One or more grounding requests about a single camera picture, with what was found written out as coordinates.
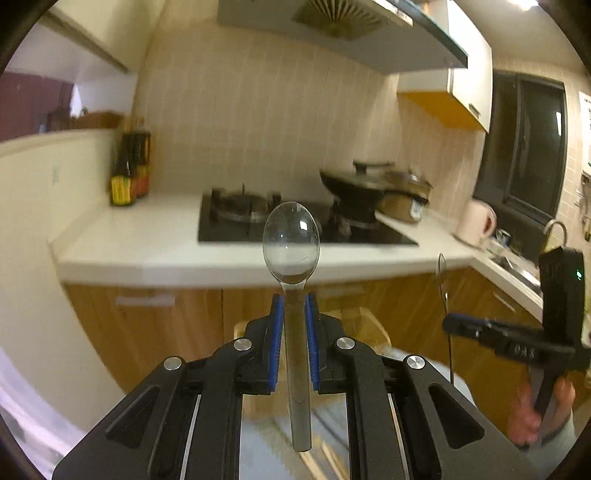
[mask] wooden cabinet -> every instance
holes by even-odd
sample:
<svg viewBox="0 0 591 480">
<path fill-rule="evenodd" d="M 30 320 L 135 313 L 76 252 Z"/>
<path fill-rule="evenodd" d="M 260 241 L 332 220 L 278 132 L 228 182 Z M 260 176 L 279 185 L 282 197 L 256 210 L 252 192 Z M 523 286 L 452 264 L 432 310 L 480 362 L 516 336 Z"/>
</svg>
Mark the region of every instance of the wooden cabinet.
<svg viewBox="0 0 591 480">
<path fill-rule="evenodd" d="M 223 343 L 221 290 L 64 288 L 96 352 L 125 392 L 166 357 L 197 360 Z"/>
<path fill-rule="evenodd" d="M 125 391 L 167 356 L 180 355 L 190 361 L 211 355 L 240 335 L 245 322 L 267 315 L 273 294 L 280 292 L 279 286 L 223 290 L 65 288 L 90 341 Z M 364 309 L 383 326 L 393 347 L 449 363 L 448 339 L 441 328 L 444 308 L 433 274 L 311 284 L 307 289 L 316 292 L 321 312 Z M 475 270 L 450 272 L 448 291 L 451 312 L 540 327 L 523 307 Z M 525 366 L 498 358 L 490 349 L 462 338 L 453 339 L 453 361 L 476 405 L 505 432 Z M 580 403 L 588 396 L 584 375 L 571 375 L 571 379 Z"/>
<path fill-rule="evenodd" d="M 59 0 L 50 13 L 132 72 L 142 66 L 165 0 Z"/>
<path fill-rule="evenodd" d="M 398 94 L 411 99 L 446 126 L 489 131 L 492 51 L 474 23 L 453 0 L 429 3 L 427 13 L 468 54 L 467 69 L 404 73 Z"/>
</svg>

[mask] faucet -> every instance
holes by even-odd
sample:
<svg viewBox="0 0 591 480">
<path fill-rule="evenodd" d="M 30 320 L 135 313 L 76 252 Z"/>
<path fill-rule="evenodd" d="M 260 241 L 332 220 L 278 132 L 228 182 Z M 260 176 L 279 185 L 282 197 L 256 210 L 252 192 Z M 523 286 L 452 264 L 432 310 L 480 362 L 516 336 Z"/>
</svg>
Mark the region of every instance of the faucet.
<svg viewBox="0 0 591 480">
<path fill-rule="evenodd" d="M 562 231 L 564 232 L 564 241 L 562 242 L 562 246 L 566 246 L 566 242 L 569 239 L 568 233 L 566 232 L 566 225 L 560 220 L 552 218 L 552 220 L 549 221 L 544 227 L 544 245 L 542 246 L 541 253 L 544 253 L 548 247 L 548 242 L 550 241 L 550 235 L 552 235 L 552 229 L 554 228 L 554 225 L 560 225 L 562 227 Z"/>
</svg>

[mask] window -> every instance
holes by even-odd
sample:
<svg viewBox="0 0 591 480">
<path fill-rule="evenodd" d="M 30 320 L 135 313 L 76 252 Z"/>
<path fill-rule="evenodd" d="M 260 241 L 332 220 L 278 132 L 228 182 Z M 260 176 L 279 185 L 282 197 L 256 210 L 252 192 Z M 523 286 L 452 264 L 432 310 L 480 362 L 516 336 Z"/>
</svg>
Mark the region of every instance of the window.
<svg viewBox="0 0 591 480">
<path fill-rule="evenodd" d="M 474 195 L 489 203 L 526 258 L 537 260 L 556 216 L 567 148 L 564 84 L 495 71 L 491 131 Z"/>
</svg>

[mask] white countertop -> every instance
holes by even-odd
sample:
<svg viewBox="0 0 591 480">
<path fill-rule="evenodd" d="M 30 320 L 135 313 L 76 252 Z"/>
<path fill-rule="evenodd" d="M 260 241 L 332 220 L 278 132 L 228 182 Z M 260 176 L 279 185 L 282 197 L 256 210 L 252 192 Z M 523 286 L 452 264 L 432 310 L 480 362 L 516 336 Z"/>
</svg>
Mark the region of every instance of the white countertop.
<svg viewBox="0 0 591 480">
<path fill-rule="evenodd" d="M 197 242 L 201 198 L 150 196 L 131 208 L 105 208 L 55 253 L 61 281 L 130 287 L 271 286 L 260 244 Z M 379 219 L 418 243 L 323 245 L 311 283 L 433 272 L 439 253 L 449 269 L 472 266 L 541 320 L 542 300 L 434 217 L 409 225 Z"/>
</svg>

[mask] gas stove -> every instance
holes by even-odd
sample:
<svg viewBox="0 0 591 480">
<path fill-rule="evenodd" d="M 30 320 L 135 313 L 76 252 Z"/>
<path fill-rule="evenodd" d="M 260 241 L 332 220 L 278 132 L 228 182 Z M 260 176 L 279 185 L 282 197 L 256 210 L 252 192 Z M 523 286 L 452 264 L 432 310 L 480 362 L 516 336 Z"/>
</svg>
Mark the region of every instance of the gas stove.
<svg viewBox="0 0 591 480">
<path fill-rule="evenodd" d="M 277 205 L 288 201 L 272 192 L 267 198 L 241 192 L 212 189 L 203 195 L 199 216 L 199 242 L 262 242 L 268 215 Z M 339 211 L 339 203 L 302 201 L 314 217 L 324 244 L 417 245 L 400 232 L 377 220 L 362 223 L 350 220 Z"/>
</svg>

